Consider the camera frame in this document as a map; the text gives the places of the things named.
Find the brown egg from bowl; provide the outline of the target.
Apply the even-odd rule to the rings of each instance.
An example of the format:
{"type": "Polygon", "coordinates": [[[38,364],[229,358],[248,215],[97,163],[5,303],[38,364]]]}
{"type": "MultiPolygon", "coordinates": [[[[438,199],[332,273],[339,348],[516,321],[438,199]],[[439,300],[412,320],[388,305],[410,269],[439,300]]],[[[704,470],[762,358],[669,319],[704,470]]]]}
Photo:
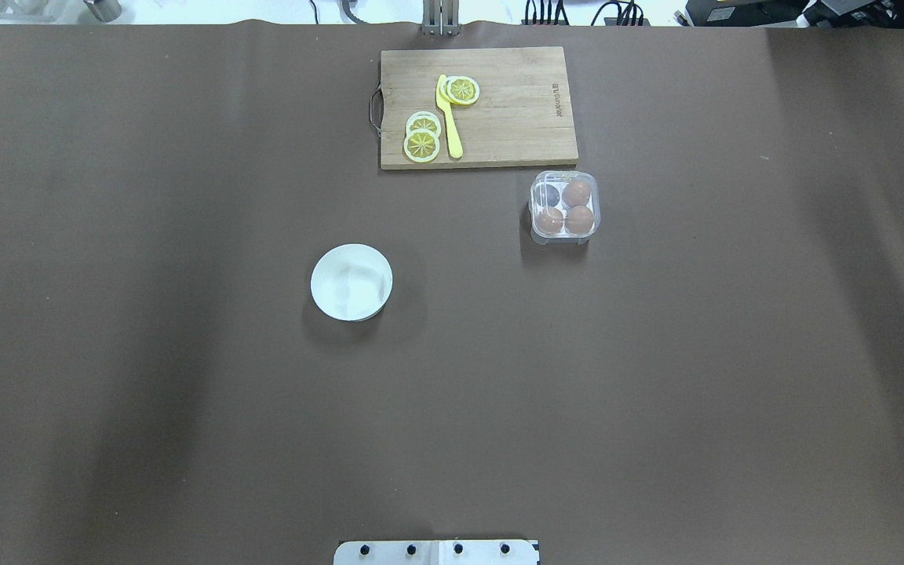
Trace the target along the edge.
{"type": "Polygon", "coordinates": [[[566,225],[566,218],[560,209],[545,207],[535,215],[532,225],[541,233],[542,237],[555,237],[562,232],[566,225]]]}

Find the small metal cylinder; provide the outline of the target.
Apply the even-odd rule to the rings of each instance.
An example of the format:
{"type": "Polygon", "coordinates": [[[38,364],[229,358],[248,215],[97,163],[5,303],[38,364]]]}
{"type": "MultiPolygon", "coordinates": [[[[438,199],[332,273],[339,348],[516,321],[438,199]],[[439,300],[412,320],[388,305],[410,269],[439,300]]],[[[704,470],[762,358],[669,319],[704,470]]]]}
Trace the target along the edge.
{"type": "Polygon", "coordinates": [[[101,23],[111,23],[122,15],[123,7],[119,0],[83,0],[86,10],[101,23]]]}

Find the clear plastic egg box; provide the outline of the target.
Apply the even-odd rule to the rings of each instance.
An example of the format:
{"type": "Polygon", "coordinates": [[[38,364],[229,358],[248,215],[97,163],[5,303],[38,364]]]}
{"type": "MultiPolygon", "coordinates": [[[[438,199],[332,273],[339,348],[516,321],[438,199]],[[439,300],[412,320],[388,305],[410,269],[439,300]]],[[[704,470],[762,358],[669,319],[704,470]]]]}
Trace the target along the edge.
{"type": "Polygon", "coordinates": [[[530,186],[530,197],[527,200],[527,210],[530,214],[530,237],[539,246],[548,246],[549,244],[575,244],[576,246],[584,246],[591,240],[600,227],[600,187],[598,180],[591,174],[577,170],[546,170],[538,173],[534,178],[534,182],[530,186]],[[573,179],[581,179],[592,184],[592,196],[589,200],[588,208],[591,208],[596,216],[596,224],[591,235],[581,237],[571,236],[564,226],[562,232],[555,237],[542,237],[541,233],[532,225],[535,215],[545,207],[556,207],[563,211],[566,217],[570,208],[562,201],[562,193],[567,183],[573,179]]]}

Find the lemon slice lower back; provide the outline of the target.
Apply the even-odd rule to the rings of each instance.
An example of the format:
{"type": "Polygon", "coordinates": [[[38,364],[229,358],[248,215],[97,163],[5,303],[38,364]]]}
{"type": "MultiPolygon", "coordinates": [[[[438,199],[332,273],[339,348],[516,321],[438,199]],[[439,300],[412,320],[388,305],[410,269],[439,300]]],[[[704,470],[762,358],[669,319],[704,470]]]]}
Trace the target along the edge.
{"type": "Polygon", "coordinates": [[[434,114],[434,112],[414,112],[406,119],[405,132],[412,133],[413,131],[419,131],[420,129],[426,129],[436,136],[440,136],[442,133],[442,119],[439,118],[437,114],[434,114]]]}

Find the brown egg in box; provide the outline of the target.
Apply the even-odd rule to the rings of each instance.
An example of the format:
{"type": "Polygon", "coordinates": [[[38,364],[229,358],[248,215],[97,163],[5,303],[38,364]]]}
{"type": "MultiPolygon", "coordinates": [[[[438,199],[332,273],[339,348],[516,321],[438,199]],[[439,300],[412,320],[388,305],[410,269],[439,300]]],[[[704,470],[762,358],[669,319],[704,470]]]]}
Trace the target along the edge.
{"type": "Polygon", "coordinates": [[[567,183],[562,193],[562,201],[568,208],[588,206],[593,186],[588,181],[573,179],[567,183]]]}
{"type": "Polygon", "coordinates": [[[571,236],[591,235],[596,224],[596,216],[587,206],[573,206],[564,218],[564,227],[571,236]]]}

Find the wooden cutting board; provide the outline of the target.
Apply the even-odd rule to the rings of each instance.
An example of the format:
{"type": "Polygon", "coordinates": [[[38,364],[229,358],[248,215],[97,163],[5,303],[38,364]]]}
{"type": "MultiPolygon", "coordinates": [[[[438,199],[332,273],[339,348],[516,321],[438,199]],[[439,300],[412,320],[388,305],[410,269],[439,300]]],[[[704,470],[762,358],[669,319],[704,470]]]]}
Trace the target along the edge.
{"type": "Polygon", "coordinates": [[[384,170],[574,166],[580,160],[566,53],[560,46],[385,50],[381,53],[380,166],[384,170]],[[416,163],[404,151],[406,120],[417,111],[445,117],[441,76],[468,76],[477,101],[452,104],[463,154],[416,163]]]}

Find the lemon slice lower front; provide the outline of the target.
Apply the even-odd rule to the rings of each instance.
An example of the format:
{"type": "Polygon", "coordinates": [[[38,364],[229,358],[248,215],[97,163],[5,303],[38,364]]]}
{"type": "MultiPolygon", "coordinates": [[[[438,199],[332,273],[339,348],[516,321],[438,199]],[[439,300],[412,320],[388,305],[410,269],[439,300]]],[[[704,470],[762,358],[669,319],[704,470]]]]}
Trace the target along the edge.
{"type": "Polygon", "coordinates": [[[430,163],[440,154],[440,135],[427,128],[406,132],[404,155],[413,163],[430,163]]]}

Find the white metal base plate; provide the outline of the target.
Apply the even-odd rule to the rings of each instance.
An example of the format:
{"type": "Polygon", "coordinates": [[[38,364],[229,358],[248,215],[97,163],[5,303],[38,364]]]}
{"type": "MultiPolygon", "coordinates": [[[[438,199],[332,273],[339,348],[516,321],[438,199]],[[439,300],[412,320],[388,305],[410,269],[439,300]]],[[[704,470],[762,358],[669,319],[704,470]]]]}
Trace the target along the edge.
{"type": "Polygon", "coordinates": [[[342,542],[334,564],[539,564],[527,539],[377,540],[342,542]]]}

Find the black power strip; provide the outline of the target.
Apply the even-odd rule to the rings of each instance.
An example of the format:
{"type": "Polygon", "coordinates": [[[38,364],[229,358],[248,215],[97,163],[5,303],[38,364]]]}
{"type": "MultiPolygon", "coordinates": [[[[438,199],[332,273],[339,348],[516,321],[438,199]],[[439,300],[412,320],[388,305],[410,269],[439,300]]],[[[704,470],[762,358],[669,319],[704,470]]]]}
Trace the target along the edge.
{"type": "Polygon", "coordinates": [[[647,27],[642,1],[524,1],[521,25],[647,27]]]}

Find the aluminium frame post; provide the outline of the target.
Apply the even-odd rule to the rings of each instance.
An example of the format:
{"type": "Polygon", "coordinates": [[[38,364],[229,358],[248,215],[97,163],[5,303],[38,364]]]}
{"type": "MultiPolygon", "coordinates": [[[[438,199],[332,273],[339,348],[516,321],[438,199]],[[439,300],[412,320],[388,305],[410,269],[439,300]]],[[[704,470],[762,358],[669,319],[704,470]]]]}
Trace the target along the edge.
{"type": "Polygon", "coordinates": [[[427,36],[452,37],[461,32],[458,0],[424,0],[422,33],[427,36]]]}

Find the white bowl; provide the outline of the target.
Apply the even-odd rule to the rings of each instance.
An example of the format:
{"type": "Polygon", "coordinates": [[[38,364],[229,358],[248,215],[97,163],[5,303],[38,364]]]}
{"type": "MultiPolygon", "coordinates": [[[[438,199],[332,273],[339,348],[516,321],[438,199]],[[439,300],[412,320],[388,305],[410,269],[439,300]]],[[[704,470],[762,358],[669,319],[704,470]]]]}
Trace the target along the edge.
{"type": "Polygon", "coordinates": [[[391,293],[390,261],[366,244],[331,248],[312,269],[313,304],[331,319],[353,323],[373,318],[383,310],[391,293]]]}

